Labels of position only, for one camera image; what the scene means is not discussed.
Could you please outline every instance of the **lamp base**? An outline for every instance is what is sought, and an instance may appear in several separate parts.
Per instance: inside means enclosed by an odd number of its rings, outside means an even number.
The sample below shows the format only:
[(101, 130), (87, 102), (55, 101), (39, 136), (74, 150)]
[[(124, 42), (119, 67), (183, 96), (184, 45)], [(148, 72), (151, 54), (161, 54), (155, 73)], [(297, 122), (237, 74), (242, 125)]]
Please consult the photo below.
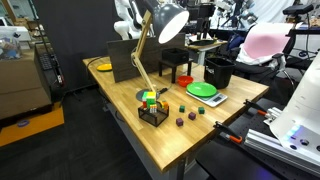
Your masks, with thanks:
[[(142, 89), (142, 90), (138, 91), (137, 94), (136, 94), (136, 99), (137, 99), (138, 101), (141, 101), (141, 102), (142, 102), (143, 93), (144, 93), (144, 92), (148, 92), (148, 91), (150, 91), (150, 90), (149, 90), (149, 89)], [(157, 92), (156, 99), (159, 99), (159, 97), (160, 97), (160, 93)]]

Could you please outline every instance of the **lamp shade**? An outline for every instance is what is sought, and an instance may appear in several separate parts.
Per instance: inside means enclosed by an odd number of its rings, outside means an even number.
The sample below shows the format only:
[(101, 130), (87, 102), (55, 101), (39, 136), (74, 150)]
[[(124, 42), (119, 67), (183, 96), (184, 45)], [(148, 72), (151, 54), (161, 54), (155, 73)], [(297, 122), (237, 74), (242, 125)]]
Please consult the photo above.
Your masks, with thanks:
[(189, 12), (177, 4), (160, 4), (157, 0), (144, 0), (152, 13), (153, 30), (159, 43), (170, 41), (189, 19)]

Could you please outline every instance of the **lamp arm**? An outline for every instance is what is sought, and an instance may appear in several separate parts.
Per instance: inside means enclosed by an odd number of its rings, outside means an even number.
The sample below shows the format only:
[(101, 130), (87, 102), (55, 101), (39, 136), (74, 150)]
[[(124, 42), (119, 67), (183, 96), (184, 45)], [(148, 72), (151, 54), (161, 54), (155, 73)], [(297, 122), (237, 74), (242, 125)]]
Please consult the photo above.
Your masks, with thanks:
[(156, 92), (155, 88), (153, 87), (153, 85), (152, 85), (152, 83), (151, 83), (151, 81), (150, 81), (145, 69), (143, 68), (143, 65), (141, 64), (141, 61), (140, 61), (141, 53), (142, 53), (144, 44), (147, 39), (148, 31), (150, 29), (151, 20), (152, 20), (151, 13), (147, 10), (144, 17), (143, 17), (143, 21), (142, 21), (142, 33), (139, 38), (135, 52), (133, 52), (131, 54), (131, 58), (133, 59), (134, 63), (136, 64), (136, 67), (138, 68), (138, 70), (139, 70), (143, 80), (147, 84), (148, 88), (151, 91)]

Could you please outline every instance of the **wooden table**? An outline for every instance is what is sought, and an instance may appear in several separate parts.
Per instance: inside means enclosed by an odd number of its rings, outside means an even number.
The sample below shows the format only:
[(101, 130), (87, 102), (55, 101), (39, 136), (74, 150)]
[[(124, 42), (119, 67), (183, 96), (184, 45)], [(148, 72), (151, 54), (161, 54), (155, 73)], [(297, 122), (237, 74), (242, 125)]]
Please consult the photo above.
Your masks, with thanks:
[[(86, 59), (83, 62), (87, 65), (90, 61), (91, 59)], [(142, 151), (147, 154), (143, 158), (150, 158), (160, 172), (159, 174), (165, 175), (169, 171), (169, 176), (175, 176), (174, 178), (177, 179), (181, 178), (181, 171), (182, 173), (184, 171), (184, 159), (210, 139), (214, 133), (213, 125), (216, 121), (225, 123), (233, 120), (243, 112), (245, 107), (243, 102), (246, 99), (255, 101), (268, 90), (265, 85), (232, 76), (229, 86), (220, 90), (221, 93), (228, 96), (228, 99), (218, 107), (211, 108), (188, 96), (186, 88), (177, 83), (171, 84), (171, 69), (165, 69), (162, 77), (158, 76), (158, 72), (151, 73), (149, 77), (157, 89), (169, 88), (167, 92), (161, 94), (159, 100), (166, 100), (169, 103), (170, 115), (160, 126), (154, 127), (138, 117), (137, 109), (142, 103), (136, 100), (135, 95), (141, 89), (146, 88), (143, 79), (137, 77), (115, 83), (112, 72), (96, 70), (98, 65), (109, 62), (109, 58), (94, 61), (89, 65), (89, 71), (114, 108), (121, 114), (129, 131), (133, 132), (136, 143), (140, 144)], [(191, 76), (194, 81), (204, 81), (204, 67), (195, 63), (192, 66)], [(186, 64), (177, 69), (178, 75), (186, 72)], [(179, 112), (180, 105), (185, 106), (185, 113)], [(204, 107), (205, 114), (199, 114), (198, 107)], [(196, 113), (197, 117), (194, 121), (188, 119), (189, 112)], [(182, 127), (176, 125), (177, 118), (184, 120)], [(175, 169), (175, 175), (170, 173), (172, 169)]]
[(221, 46), (222, 44), (226, 44), (226, 43), (228, 43), (228, 42), (222, 41), (222, 40), (217, 40), (213, 44), (204, 45), (204, 46), (189, 45), (189, 46), (187, 46), (187, 48), (199, 51), (198, 64), (204, 65), (204, 58), (206, 55), (206, 51), (213, 49), (213, 48), (217, 48), (217, 47)]

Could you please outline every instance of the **cardboard box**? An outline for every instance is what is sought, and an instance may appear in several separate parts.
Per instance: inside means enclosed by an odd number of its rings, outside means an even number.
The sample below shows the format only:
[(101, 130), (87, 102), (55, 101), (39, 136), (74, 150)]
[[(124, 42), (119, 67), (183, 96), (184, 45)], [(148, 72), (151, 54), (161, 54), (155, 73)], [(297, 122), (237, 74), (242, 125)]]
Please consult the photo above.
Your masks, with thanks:
[(52, 104), (49, 86), (33, 50), (0, 61), (0, 120)]

